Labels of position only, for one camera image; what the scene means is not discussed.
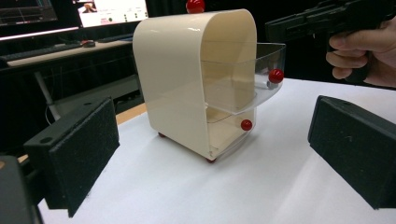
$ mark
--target computer monitor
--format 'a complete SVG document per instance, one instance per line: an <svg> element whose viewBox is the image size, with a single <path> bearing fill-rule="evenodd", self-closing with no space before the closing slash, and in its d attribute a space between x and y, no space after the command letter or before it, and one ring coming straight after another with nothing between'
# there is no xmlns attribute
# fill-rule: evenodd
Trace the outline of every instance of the computer monitor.
<svg viewBox="0 0 396 224"><path fill-rule="evenodd" d="M145 0L79 0L73 1L81 28L142 21L149 17Z"/></svg>
<svg viewBox="0 0 396 224"><path fill-rule="evenodd" d="M77 30L74 11L71 0L1 0L0 41Z"/></svg>

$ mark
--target human hand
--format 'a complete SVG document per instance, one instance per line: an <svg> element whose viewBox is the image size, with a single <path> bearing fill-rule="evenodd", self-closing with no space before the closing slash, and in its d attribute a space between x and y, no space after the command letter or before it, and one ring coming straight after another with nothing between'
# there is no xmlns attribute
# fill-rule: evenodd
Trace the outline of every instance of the human hand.
<svg viewBox="0 0 396 224"><path fill-rule="evenodd" d="M353 68L367 64L364 82L396 88L396 17L383 21L376 30L334 35L329 44L335 51L328 52L326 60L334 66L335 78L348 77Z"/></svg>

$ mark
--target white tabletop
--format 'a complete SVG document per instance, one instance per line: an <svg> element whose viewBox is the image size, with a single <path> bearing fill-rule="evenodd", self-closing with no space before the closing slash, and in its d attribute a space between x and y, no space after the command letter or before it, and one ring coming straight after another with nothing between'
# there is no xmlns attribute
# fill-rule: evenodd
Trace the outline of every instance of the white tabletop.
<svg viewBox="0 0 396 224"><path fill-rule="evenodd" d="M359 105L396 123L396 91L285 79L257 108L256 126L215 163L161 138L147 113L119 126L120 147L73 218L61 223L396 223L396 209L374 210L309 146L319 95Z"/></svg>

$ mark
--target clear plastic tray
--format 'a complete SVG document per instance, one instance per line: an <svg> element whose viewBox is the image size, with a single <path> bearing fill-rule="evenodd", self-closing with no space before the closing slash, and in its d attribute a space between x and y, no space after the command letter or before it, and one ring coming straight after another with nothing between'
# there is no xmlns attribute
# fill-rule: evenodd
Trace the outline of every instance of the clear plastic tray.
<svg viewBox="0 0 396 224"><path fill-rule="evenodd" d="M207 106L238 115L262 104L281 88L282 82L271 82L269 73L273 69L283 72L286 45L206 42L205 47L233 50L233 57L225 57L222 62L216 58L201 61ZM234 56L236 49L240 50L240 54L236 54L239 58ZM239 62L254 53L255 59Z"/></svg>

